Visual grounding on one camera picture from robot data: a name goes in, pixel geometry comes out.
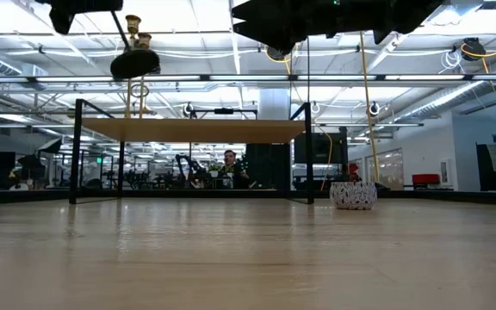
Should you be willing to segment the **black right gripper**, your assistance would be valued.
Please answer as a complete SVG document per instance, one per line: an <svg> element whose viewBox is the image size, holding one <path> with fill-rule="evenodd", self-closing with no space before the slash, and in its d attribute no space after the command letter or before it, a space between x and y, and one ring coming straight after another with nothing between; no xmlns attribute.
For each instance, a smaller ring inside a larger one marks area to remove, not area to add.
<svg viewBox="0 0 496 310"><path fill-rule="evenodd" d="M291 19L294 32L303 37L371 31L376 44L392 32L410 34L420 27L443 0L300 0L293 12L291 0L248 0L232 8L240 20ZM266 22L239 22L233 32L291 53L298 40L288 31Z"/></svg>

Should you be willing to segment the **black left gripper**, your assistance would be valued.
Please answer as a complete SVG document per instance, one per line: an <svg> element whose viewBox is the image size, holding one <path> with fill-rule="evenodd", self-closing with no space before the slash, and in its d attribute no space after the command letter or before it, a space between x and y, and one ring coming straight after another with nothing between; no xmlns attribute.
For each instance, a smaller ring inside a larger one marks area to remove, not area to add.
<svg viewBox="0 0 496 310"><path fill-rule="evenodd" d="M124 0L78 0L77 12L104 12L122 10ZM75 0L35 0L51 7L49 18L59 34L69 34L76 14Z"/></svg>

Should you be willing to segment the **tall gold candlestick holder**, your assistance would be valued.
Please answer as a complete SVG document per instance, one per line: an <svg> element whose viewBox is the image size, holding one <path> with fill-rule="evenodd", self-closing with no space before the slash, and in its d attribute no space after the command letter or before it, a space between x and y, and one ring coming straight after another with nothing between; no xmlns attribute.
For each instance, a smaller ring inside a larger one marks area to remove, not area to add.
<svg viewBox="0 0 496 310"><path fill-rule="evenodd" d="M139 33L139 25L141 19L136 15L127 15L127 32L129 38L127 39L126 51L130 52L137 46L137 34ZM143 108L145 104L144 96L144 78L140 82L133 84L129 79L127 82L127 102L125 117L130 118L132 115L138 115L139 118L143 117Z"/></svg>

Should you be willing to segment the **short gold candlestick holder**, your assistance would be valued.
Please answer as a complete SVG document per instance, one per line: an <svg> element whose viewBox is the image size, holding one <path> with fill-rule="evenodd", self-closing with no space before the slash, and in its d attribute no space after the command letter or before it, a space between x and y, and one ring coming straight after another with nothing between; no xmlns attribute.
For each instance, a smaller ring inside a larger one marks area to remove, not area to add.
<svg viewBox="0 0 496 310"><path fill-rule="evenodd" d="M139 33L139 48L147 52L149 56L148 65L145 72L141 75L139 84L139 118L142 119L147 113L146 98L150 94L150 90L146 86L145 78L148 74L159 74L160 60L159 56L151 49L152 36L148 33Z"/></svg>

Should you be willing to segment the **black candlestick holder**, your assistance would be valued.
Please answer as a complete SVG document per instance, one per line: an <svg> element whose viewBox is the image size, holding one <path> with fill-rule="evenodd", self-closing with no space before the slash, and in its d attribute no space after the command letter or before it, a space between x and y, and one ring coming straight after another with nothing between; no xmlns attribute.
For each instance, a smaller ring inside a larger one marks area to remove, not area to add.
<svg viewBox="0 0 496 310"><path fill-rule="evenodd" d="M124 45L123 52L120 55L116 56L115 59L111 62L111 74L114 79L132 79L141 77L148 65L149 56L147 55L146 51L143 51L139 48L139 34L137 34L138 41L136 48L130 52L127 52L126 46L127 39L129 38L128 32L121 26L116 12L112 11L111 15L114 19L115 25L118 29L118 33L121 37L121 41Z"/></svg>

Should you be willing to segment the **patterned candle cup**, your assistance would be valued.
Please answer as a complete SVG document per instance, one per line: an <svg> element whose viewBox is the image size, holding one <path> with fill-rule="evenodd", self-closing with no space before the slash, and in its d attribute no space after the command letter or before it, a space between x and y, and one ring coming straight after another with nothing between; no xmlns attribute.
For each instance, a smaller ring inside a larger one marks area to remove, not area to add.
<svg viewBox="0 0 496 310"><path fill-rule="evenodd" d="M377 189L373 183L335 182L329 196L336 209L370 210L377 202Z"/></svg>

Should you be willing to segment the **wooden shelf black legs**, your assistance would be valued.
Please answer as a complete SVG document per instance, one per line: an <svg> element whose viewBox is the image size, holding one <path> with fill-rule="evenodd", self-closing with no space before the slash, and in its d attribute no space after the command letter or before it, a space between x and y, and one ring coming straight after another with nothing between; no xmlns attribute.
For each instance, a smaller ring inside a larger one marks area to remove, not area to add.
<svg viewBox="0 0 496 310"><path fill-rule="evenodd" d="M219 119L146 119L114 118L96 105L78 98L74 108L71 183L69 203L76 204L84 197L79 188L79 159L82 128L86 127L120 142L166 142L166 143L247 143L287 144L297 135L309 132L309 121L292 120L219 120ZM260 191L202 191L202 190L140 190L126 192L119 184L115 192L98 194L101 198L306 198L314 200L314 190L294 194L289 185L285 189Z"/></svg>

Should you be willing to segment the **person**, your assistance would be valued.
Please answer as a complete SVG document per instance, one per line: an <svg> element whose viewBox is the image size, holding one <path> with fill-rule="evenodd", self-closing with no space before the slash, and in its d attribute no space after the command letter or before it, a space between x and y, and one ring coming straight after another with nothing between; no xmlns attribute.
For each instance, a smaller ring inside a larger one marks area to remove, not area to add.
<svg viewBox="0 0 496 310"><path fill-rule="evenodd" d="M242 164L237 162L236 153L232 150L224 152L224 166L220 174L225 178L223 185L226 189L250 188L250 177Z"/></svg>

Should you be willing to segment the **black horizontal frame beam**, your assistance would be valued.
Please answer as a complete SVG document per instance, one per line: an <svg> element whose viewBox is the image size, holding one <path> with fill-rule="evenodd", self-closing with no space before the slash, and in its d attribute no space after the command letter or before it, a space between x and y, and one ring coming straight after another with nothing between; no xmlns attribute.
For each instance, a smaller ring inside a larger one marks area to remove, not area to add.
<svg viewBox="0 0 496 310"><path fill-rule="evenodd" d="M348 82L411 81L411 82L458 82L496 81L496 74L379 74L379 75L157 75L147 76L148 82ZM82 77L0 77L0 83L111 83L118 78L104 76Z"/></svg>

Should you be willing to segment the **black wall screen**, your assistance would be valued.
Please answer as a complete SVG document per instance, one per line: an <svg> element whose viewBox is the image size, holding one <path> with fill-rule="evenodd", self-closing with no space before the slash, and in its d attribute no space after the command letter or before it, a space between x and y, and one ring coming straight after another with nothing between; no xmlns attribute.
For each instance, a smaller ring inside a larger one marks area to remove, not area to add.
<svg viewBox="0 0 496 310"><path fill-rule="evenodd" d="M347 136L345 133L313 133L312 162L314 164L346 164ZM304 133L294 139L294 162L307 162L307 137Z"/></svg>

